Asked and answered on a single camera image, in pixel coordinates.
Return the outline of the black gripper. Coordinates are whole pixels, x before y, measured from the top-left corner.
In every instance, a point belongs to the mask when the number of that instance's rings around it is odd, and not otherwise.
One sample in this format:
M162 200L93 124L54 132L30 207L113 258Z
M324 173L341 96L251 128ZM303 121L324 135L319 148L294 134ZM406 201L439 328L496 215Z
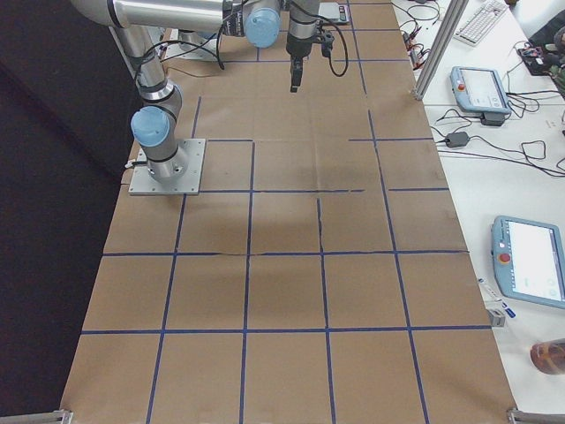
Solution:
M290 55L290 91L296 93L301 86L305 44L299 39L288 39L286 51Z

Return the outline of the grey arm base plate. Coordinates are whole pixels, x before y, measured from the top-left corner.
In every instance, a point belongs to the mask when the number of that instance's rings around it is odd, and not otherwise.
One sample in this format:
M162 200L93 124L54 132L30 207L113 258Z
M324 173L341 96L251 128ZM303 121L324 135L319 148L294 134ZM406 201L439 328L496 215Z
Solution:
M177 152L167 162L152 162L140 150L128 164L132 177L130 195L198 195L207 141L177 140Z

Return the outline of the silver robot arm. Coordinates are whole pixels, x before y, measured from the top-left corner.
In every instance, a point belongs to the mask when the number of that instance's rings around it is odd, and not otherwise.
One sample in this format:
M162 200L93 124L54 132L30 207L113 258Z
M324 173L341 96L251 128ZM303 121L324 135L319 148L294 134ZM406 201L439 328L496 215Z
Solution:
M178 140L174 132L182 108L180 87L171 81L151 42L150 27L174 28L178 43L193 49L206 41L194 42L191 34L244 36L258 48L275 41L280 15L290 15L287 51L290 55L290 90L301 84L305 57L319 33L317 1L75 1L73 6L100 25L111 28L115 41L132 68L144 103L131 119L135 140L147 159L147 175L158 185L158 193L170 193L185 174L201 172L202 161L190 152L193 140Z
M310 40L316 34L320 0L292 0L284 6L290 13L287 43Z

